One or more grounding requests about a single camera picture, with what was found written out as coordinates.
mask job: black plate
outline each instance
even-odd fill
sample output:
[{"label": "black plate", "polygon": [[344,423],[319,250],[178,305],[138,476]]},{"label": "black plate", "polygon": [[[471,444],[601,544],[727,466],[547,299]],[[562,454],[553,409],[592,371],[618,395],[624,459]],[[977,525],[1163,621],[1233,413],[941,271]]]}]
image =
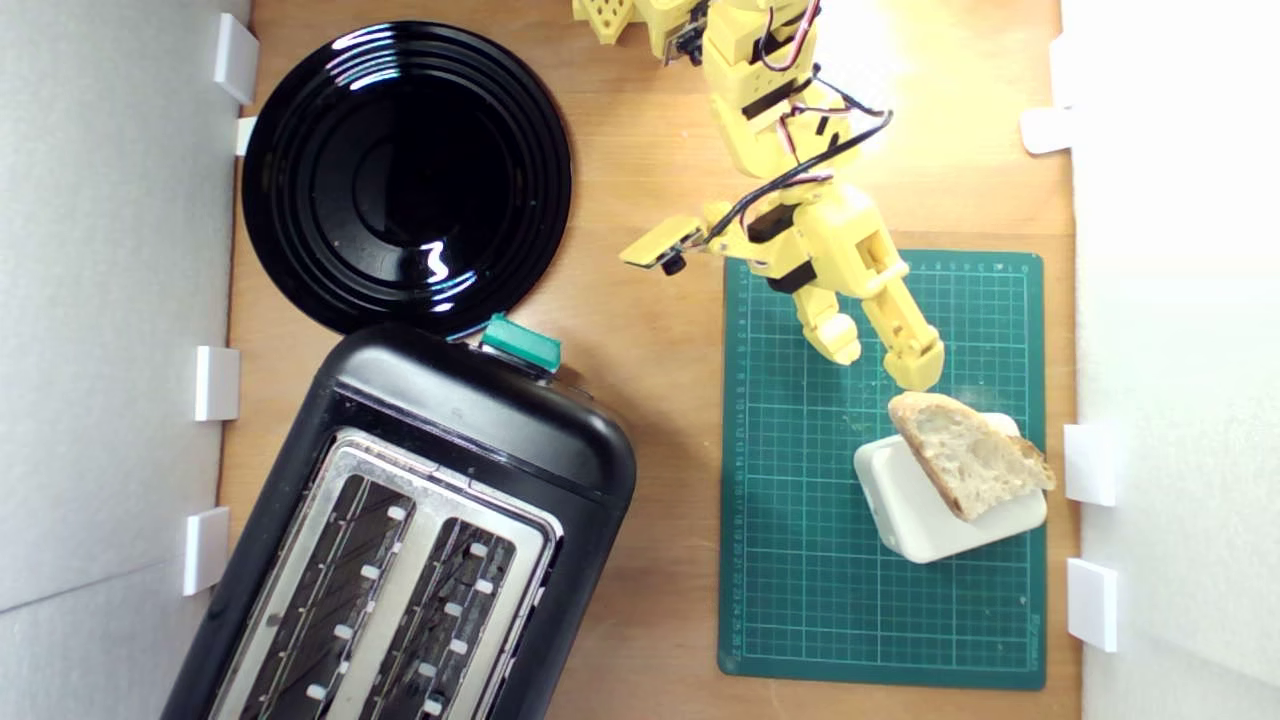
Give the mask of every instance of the black plate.
[{"label": "black plate", "polygon": [[285,76],[250,138],[242,201],[268,275],[316,322],[454,337],[538,282],[570,187],[564,127],[527,65],[475,33],[397,22]]}]

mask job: white plastic block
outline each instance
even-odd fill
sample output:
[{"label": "white plastic block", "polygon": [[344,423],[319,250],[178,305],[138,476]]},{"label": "white plastic block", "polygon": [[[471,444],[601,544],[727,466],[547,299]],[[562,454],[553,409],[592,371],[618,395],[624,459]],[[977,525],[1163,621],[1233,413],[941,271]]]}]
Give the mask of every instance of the white plastic block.
[{"label": "white plastic block", "polygon": [[1048,44],[1048,76],[1055,108],[1075,105],[1080,82],[1080,64],[1076,60],[1075,50],[1074,38],[1066,32]]},{"label": "white plastic block", "polygon": [[[992,413],[986,418],[1001,432],[1019,434],[1010,416]],[[972,523],[956,518],[902,436],[859,447],[854,470],[881,541],[911,562],[933,562],[1038,528],[1048,514],[1044,493],[1032,492],[992,507]]]},{"label": "white plastic block", "polygon": [[1066,629],[1105,652],[1116,651],[1115,570],[1079,557],[1066,561]]},{"label": "white plastic block", "polygon": [[257,81],[257,38],[230,13],[218,19],[218,56],[214,82],[223,86],[241,105],[253,101]]},{"label": "white plastic block", "polygon": [[234,420],[239,416],[239,350],[196,348],[196,420]]},{"label": "white plastic block", "polygon": [[1075,141],[1075,122],[1066,108],[1029,108],[1023,110],[1018,127],[1023,147],[1032,155],[1066,150]]},{"label": "white plastic block", "polygon": [[187,516],[182,594],[193,596],[223,577],[230,544],[230,527],[232,514],[227,507],[214,507]]},{"label": "white plastic block", "polygon": [[1066,497],[1114,507],[1116,503],[1116,455],[1114,436],[1097,425],[1064,425]]},{"label": "white plastic block", "polygon": [[236,156],[243,158],[248,152],[248,138],[253,135],[253,126],[257,124],[257,115],[241,118],[236,122]]}]

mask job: red wire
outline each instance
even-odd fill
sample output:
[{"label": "red wire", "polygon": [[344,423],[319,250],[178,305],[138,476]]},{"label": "red wire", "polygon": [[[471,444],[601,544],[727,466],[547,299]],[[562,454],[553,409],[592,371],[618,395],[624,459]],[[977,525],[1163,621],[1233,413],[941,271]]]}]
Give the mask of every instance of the red wire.
[{"label": "red wire", "polygon": [[791,159],[800,164],[800,156],[796,155],[796,143],[791,138],[791,128],[787,127],[786,117],[778,118],[778,135],[782,137],[782,145],[787,147],[787,152],[791,154]]},{"label": "red wire", "polygon": [[764,26],[764,35],[760,36],[759,41],[760,61],[764,63],[765,68],[769,68],[776,73],[785,73],[795,67],[796,60],[800,59],[800,50],[804,49],[804,42],[805,40],[809,38],[809,29],[813,27],[813,19],[818,17],[818,5],[820,4],[822,4],[820,0],[809,0],[809,6],[805,8],[804,18],[800,20],[800,27],[796,28],[796,35],[791,41],[791,55],[787,58],[787,61],[783,65],[774,65],[773,63],[769,61],[768,56],[764,55],[764,41],[769,37],[769,33],[773,32],[773,20],[774,20],[773,6],[772,5],[769,6],[769,22]]}]

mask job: bread slice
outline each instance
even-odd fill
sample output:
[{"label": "bread slice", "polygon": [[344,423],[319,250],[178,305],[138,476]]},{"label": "bread slice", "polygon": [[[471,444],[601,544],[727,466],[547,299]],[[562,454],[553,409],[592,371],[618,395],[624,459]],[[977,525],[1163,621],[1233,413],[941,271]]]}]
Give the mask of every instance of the bread slice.
[{"label": "bread slice", "polygon": [[905,392],[888,404],[893,427],[956,518],[1057,484],[1034,445],[997,430],[980,413],[945,395]]}]

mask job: black cable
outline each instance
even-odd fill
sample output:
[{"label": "black cable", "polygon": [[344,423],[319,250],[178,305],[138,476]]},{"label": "black cable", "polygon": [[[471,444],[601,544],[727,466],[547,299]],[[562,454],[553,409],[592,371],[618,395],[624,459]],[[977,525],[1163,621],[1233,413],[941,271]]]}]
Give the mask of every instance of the black cable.
[{"label": "black cable", "polygon": [[787,170],[787,172],[782,173],[781,176],[773,178],[772,181],[767,182],[765,184],[763,184],[763,186],[753,190],[751,192],[744,195],[741,200],[739,200],[732,208],[730,208],[730,211],[723,218],[721,218],[719,220],[717,220],[716,224],[712,225],[709,231],[707,231],[707,237],[703,240],[703,243],[710,243],[712,240],[714,240],[714,238],[719,237],[721,234],[723,234],[723,232],[726,229],[728,229],[730,224],[733,223],[735,218],[737,218],[739,215],[741,215],[742,213],[745,213],[751,205],[754,205],[755,202],[758,202],[765,195],[769,195],[771,192],[777,192],[780,190],[783,190],[796,177],[805,174],[806,172],[817,168],[818,165],[820,165],[820,164],[823,164],[823,163],[826,163],[826,161],[828,161],[828,160],[831,160],[833,158],[837,158],[838,155],[842,155],[842,154],[852,150],[854,147],[858,147],[859,145],[861,145],[861,143],[867,142],[868,140],[870,140],[872,137],[874,137],[879,131],[882,131],[886,127],[888,127],[888,124],[891,122],[893,122],[893,110],[873,110],[873,109],[868,108],[867,105],[863,105],[861,102],[854,100],[851,96],[846,95],[844,91],[841,91],[841,90],[831,86],[828,82],[818,78],[818,70],[820,68],[817,64],[813,67],[813,78],[814,79],[817,79],[818,82],[826,85],[832,91],[835,91],[841,97],[844,97],[845,102],[849,102],[851,108],[858,109],[858,110],[860,110],[860,111],[863,111],[863,113],[865,113],[865,114],[868,114],[868,115],[870,115],[873,118],[881,118],[881,123],[878,126],[873,127],[873,128],[865,129],[865,131],[855,135],[854,137],[851,137],[851,138],[849,138],[849,140],[846,140],[844,142],[840,142],[840,143],[836,143],[836,145],[828,147],[827,150],[819,152],[818,155],[814,155],[813,158],[809,158],[808,160],[805,160],[804,163],[800,163],[795,168],[791,168],[790,170]]}]

